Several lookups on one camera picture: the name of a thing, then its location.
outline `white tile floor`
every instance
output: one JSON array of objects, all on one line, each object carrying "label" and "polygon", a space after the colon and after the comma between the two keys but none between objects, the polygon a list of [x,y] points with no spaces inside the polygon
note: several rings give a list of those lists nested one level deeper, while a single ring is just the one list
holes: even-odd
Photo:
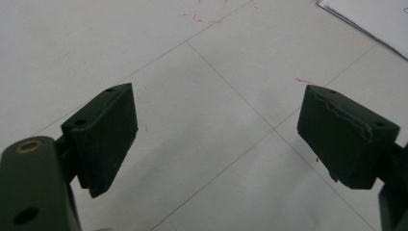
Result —
[{"label": "white tile floor", "polygon": [[295,125],[305,84],[401,126],[408,62],[309,1],[0,2],[0,148],[132,83],[140,131],[84,230],[381,230],[377,193],[334,183]]}]

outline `paper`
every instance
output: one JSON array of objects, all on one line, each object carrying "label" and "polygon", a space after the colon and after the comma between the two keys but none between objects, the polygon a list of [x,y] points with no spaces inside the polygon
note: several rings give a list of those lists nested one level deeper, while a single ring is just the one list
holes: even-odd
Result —
[{"label": "paper", "polygon": [[407,0],[318,0],[318,4],[408,59]]}]

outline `screw hole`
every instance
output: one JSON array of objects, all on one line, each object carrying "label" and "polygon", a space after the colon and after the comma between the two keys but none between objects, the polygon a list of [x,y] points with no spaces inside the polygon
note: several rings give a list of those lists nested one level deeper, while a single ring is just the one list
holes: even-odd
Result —
[{"label": "screw hole", "polygon": [[38,208],[37,207],[30,207],[18,213],[14,217],[14,224],[25,224],[30,222],[38,215]]},{"label": "screw hole", "polygon": [[42,141],[26,141],[20,144],[15,151],[17,153],[24,154],[39,149],[41,145]]},{"label": "screw hole", "polygon": [[375,125],[377,127],[385,127],[385,123],[383,123],[383,122],[375,122]]},{"label": "screw hole", "polygon": [[75,125],[84,125],[84,124],[86,124],[86,123],[87,123],[87,121],[84,120],[84,119],[78,119],[78,120],[76,120],[76,121],[74,122]]}]

